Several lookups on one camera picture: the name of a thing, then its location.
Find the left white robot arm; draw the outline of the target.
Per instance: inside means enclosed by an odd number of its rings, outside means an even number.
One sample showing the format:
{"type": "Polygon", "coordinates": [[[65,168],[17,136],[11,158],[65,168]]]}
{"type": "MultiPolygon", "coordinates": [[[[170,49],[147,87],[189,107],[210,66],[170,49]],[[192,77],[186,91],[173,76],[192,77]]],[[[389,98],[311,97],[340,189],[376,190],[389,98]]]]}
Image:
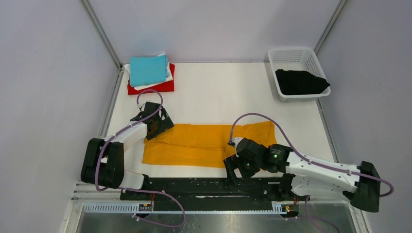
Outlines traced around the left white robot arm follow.
{"type": "Polygon", "coordinates": [[[81,170],[81,181],[99,189],[126,188],[140,200],[149,197],[151,187],[141,173],[126,171],[125,153],[134,145],[144,145],[174,127],[167,110],[160,104],[146,102],[126,127],[105,138],[89,140],[81,170]]]}

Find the yellow t shirt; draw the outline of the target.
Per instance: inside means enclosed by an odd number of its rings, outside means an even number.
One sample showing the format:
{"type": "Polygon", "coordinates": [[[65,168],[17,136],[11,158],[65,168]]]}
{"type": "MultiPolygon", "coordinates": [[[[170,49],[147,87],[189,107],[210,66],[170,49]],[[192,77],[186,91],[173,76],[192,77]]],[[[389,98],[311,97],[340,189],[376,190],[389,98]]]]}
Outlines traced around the yellow t shirt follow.
{"type": "Polygon", "coordinates": [[[176,124],[144,141],[142,162],[163,166],[224,168],[224,159],[234,155],[229,142],[230,125],[176,124]]]}

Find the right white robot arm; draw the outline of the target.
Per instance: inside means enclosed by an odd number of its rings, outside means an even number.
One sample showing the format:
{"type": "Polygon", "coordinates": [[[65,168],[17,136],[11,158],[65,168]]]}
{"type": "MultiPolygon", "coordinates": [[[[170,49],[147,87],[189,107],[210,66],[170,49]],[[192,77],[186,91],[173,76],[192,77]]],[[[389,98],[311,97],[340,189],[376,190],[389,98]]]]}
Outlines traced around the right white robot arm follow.
{"type": "Polygon", "coordinates": [[[236,137],[229,142],[235,149],[223,163],[230,181],[242,185],[259,171],[281,173],[277,185],[263,188],[263,196],[276,201],[304,201],[321,196],[341,199],[360,210],[377,213],[380,177],[374,165],[363,161],[347,165],[300,154],[280,144],[264,146],[251,139],[236,137]]]}

